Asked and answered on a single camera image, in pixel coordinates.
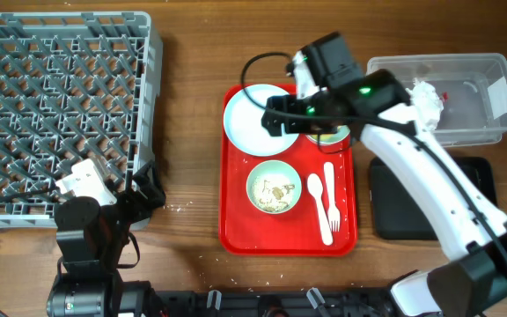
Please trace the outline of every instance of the clear plastic container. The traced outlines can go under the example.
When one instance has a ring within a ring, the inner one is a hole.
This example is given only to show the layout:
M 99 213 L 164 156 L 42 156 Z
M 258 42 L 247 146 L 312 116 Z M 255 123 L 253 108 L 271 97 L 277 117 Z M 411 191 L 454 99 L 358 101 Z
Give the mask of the clear plastic container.
M 434 131 L 443 146 L 493 144 L 507 131 L 507 62 L 501 54 L 373 57 L 367 74 L 390 70 L 409 89 L 414 78 L 447 101 Z

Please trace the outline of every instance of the fork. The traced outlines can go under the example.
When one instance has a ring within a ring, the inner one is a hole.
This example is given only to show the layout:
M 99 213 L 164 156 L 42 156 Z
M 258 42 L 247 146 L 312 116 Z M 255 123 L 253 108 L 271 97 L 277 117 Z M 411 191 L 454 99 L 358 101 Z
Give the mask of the fork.
M 324 176 L 326 178 L 327 198 L 329 201 L 327 208 L 327 222 L 333 232 L 340 231 L 340 211 L 335 206 L 335 186 L 334 186 L 334 164 L 324 163 Z

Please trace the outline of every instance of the red placemat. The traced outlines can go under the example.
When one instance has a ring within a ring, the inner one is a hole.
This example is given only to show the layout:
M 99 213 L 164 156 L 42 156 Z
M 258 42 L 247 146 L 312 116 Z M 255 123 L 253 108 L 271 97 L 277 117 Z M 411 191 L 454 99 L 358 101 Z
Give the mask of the red placemat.
M 276 85 L 288 93 L 295 85 Z M 241 90 L 233 86 L 224 96 L 224 108 Z M 323 147 L 324 151 L 339 150 L 348 141 Z M 263 161 L 278 159 L 297 170 L 303 182 L 298 203 L 289 211 L 269 215 L 256 209 L 246 194 L 246 179 L 252 169 Z M 308 193 L 306 179 L 316 173 L 322 180 L 322 202 L 327 210 L 327 190 L 324 163 L 334 163 L 335 200 L 342 214 L 340 231 L 333 232 L 334 243 L 325 246 L 320 237 L 318 214 L 314 198 Z M 222 133 L 220 157 L 220 204 L 218 236 L 222 245 L 233 254 L 289 255 L 289 256 L 340 256 L 353 249 L 357 241 L 356 198 L 351 149 L 339 154 L 324 154 L 304 135 L 287 151 L 259 158 L 238 150 Z

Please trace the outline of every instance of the wooden table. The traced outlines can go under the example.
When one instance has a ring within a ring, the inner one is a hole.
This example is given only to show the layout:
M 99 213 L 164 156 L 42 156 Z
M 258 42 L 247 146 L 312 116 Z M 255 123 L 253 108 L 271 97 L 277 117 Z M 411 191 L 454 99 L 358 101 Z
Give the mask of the wooden table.
M 165 43 L 154 150 L 169 205 L 136 232 L 143 257 L 136 269 L 122 271 L 125 281 L 150 280 L 156 290 L 341 289 L 382 286 L 412 269 L 445 263 L 437 243 L 374 234 L 367 180 L 373 154 L 361 144 L 353 153 L 359 241 L 352 253 L 328 259 L 225 252 L 217 237 L 221 101 L 253 55 L 294 53 L 333 30 L 343 32 L 363 66 L 382 55 L 498 52 L 507 58 L 507 1 L 73 1 L 0 0 L 0 11 L 142 10 Z M 251 81 L 282 82 L 282 69 L 279 59 L 260 62 Z M 452 153 L 492 163 L 498 201 L 507 212 L 507 133 L 499 144 Z M 54 230 L 0 232 L 0 307 L 10 316 L 45 315 L 59 257 Z M 128 247 L 121 260 L 135 258 Z M 507 299 L 488 316 L 507 316 Z

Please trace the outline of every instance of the gray wire rack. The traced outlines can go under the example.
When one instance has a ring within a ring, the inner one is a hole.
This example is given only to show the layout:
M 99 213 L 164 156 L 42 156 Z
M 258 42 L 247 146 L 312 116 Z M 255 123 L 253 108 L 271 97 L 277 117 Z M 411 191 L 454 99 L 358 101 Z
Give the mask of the gray wire rack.
M 119 190 L 149 160 L 163 43 L 145 12 L 0 13 L 0 198 L 104 157 Z M 55 227 L 54 191 L 0 204 L 0 228 Z

